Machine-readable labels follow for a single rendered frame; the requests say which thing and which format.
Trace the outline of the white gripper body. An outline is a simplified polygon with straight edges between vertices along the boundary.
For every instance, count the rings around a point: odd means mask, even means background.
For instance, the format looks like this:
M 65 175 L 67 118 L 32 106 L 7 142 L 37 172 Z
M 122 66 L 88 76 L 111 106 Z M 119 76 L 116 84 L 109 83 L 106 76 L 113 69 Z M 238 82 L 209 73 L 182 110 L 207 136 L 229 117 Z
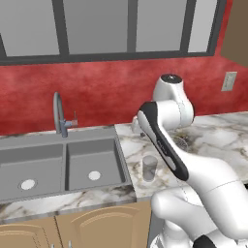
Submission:
M 141 137 L 144 136 L 144 132 L 142 131 L 140 124 L 138 122 L 138 117 L 134 116 L 131 124 L 131 129 L 134 134 L 140 135 Z

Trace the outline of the clear glass cup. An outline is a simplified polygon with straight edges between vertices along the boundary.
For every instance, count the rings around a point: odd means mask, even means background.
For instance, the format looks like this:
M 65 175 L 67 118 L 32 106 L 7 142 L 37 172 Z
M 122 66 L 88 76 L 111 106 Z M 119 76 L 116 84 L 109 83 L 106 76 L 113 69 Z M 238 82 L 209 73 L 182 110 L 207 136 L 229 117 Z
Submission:
M 142 177 L 146 182 L 151 182 L 155 177 L 158 160 L 152 155 L 144 156 L 142 159 Z

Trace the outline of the metal mesh strainer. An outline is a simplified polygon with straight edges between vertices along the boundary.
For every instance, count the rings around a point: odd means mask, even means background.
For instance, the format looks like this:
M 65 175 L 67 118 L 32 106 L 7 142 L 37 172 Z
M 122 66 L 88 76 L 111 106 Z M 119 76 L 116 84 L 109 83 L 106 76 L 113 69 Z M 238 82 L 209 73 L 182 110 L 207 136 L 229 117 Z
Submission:
M 187 144 L 187 142 L 181 138 L 181 137 L 178 137 L 178 136 L 173 136 L 172 137 L 174 143 L 182 150 L 184 150 L 185 152 L 188 152 L 189 151 L 189 146 Z

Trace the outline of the grey double basin sink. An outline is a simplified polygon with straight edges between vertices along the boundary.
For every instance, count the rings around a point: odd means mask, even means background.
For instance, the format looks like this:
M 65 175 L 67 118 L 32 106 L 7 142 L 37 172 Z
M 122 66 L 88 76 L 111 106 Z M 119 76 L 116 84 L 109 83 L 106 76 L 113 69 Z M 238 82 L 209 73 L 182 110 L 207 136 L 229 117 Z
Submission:
M 0 139 L 0 202 L 130 183 L 113 127 Z

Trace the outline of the grey curved tap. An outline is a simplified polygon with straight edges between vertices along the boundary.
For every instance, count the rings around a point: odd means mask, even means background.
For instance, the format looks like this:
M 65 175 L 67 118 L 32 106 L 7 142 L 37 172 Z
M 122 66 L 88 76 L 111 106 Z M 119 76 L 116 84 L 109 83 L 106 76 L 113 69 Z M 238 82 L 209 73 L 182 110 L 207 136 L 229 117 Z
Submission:
M 73 120 L 66 120 L 64 118 L 62 100 L 58 92 L 55 92 L 53 95 L 53 119 L 56 133 L 61 135 L 63 138 L 68 136 L 69 128 L 74 128 L 78 125 L 76 114 L 74 114 Z

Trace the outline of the dark framed window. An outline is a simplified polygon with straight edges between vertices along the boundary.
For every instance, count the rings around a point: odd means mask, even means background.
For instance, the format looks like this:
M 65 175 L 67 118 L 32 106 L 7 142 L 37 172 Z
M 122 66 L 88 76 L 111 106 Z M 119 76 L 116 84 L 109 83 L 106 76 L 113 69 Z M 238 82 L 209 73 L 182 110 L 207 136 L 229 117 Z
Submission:
M 0 65 L 211 56 L 227 0 L 0 0 Z

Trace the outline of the tan cupboard door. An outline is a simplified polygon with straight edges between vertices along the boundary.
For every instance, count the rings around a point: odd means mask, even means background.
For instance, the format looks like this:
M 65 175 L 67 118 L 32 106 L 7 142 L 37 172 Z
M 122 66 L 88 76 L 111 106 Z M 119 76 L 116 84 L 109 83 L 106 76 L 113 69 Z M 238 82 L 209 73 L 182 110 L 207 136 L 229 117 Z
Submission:
M 0 225 L 0 248 L 62 248 L 53 217 Z
M 56 216 L 63 248 L 146 248 L 149 201 Z

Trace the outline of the grey wall outlet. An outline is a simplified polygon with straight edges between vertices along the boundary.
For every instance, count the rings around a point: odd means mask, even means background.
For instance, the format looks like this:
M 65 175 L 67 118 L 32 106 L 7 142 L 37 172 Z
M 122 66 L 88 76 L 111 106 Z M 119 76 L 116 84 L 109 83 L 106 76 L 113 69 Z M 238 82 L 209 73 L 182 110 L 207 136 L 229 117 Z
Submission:
M 237 72 L 226 72 L 224 82 L 222 85 L 222 91 L 232 91 L 233 85 L 236 79 Z

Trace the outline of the brown wall cupboard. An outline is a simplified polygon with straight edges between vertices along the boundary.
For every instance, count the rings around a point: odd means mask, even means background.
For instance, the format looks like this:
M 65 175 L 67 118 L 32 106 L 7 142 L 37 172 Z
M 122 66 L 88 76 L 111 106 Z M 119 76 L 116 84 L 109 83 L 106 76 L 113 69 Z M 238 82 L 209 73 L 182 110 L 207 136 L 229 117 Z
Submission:
M 248 68 L 248 0 L 233 0 L 221 55 Z

